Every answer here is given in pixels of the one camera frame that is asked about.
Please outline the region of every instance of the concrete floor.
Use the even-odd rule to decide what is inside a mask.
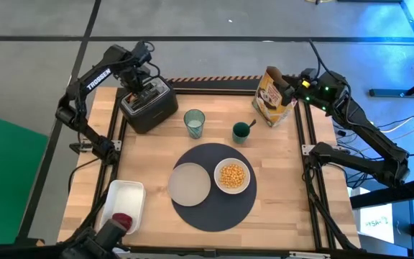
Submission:
[[[405,1],[414,16],[414,1]],[[94,0],[0,0],[0,35],[83,35]],[[340,3],[315,6],[304,0],[106,0],[93,36],[301,36],[414,37],[399,4]],[[97,63],[112,42],[90,42],[80,74]],[[132,48],[134,42],[118,42]],[[262,74],[267,65],[283,73],[316,67],[308,43],[155,42],[154,63],[165,77]],[[375,124],[414,114],[414,99],[376,99],[371,88],[414,85],[414,43],[316,43],[326,65],[346,76],[353,97]],[[0,118],[50,134],[55,107],[68,83],[79,42],[0,42]],[[102,85],[118,86],[108,79]],[[414,120],[390,137],[414,129]],[[54,243],[67,199],[68,175],[77,155],[75,134],[63,128],[31,237]],[[414,153],[414,133],[397,141]],[[352,143],[363,148],[361,140]],[[410,159],[414,180],[414,158]]]

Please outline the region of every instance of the wooden tabletop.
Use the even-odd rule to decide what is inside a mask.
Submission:
[[[89,124],[106,135],[117,88],[98,88]],[[127,235],[129,246],[217,247],[273,250],[314,250],[308,197],[301,179],[303,172],[295,125],[291,112],[276,128],[266,125],[254,110],[252,96],[177,95],[179,109],[169,119],[145,135],[127,127],[119,164],[118,179],[143,183],[147,195],[139,230]],[[206,115],[201,139],[189,138],[183,115],[200,109]],[[312,108],[318,141],[335,145],[331,119]],[[118,116],[119,130],[121,115]],[[257,119],[249,139],[232,142],[236,122]],[[204,232],[185,223],[173,209],[167,182],[178,158],[196,145],[217,142],[241,152],[257,177],[257,198],[249,215],[239,225],[222,232]],[[78,165],[94,159],[81,154]],[[58,240],[70,237],[91,208],[100,163],[95,162],[75,173]],[[338,168],[323,168],[330,212],[343,233],[359,247],[354,217],[344,174]],[[323,219],[319,215],[322,243],[327,247]]]

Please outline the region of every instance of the bowl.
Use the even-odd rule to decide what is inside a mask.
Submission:
[[[224,166],[231,165],[231,164],[238,165],[238,166],[242,167],[242,169],[244,169],[244,173],[245,173],[244,182],[242,183],[241,186],[239,186],[237,188],[227,188],[223,184],[221,184],[221,182],[220,182],[220,177],[221,177],[220,170]],[[227,193],[227,194],[240,194],[241,192],[243,192],[249,186],[250,171],[249,171],[249,168],[244,164],[244,162],[240,161],[239,159],[227,158],[227,159],[223,159],[222,161],[220,161],[220,163],[218,163],[218,165],[216,165],[215,171],[213,172],[213,179],[215,180],[215,183],[220,188],[220,190],[224,191],[225,193]]]

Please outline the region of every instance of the red object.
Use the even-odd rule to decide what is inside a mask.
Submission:
[[[115,213],[115,214],[113,214],[112,219],[116,220],[126,230],[130,230],[130,227],[132,226],[132,217],[130,217],[127,214]]]

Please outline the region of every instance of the plastic tray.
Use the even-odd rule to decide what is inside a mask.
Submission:
[[[112,218],[113,214],[120,212],[132,217],[132,226],[127,230],[127,234],[137,231],[142,222],[145,196],[142,183],[121,180],[111,182],[101,215],[100,228]]]

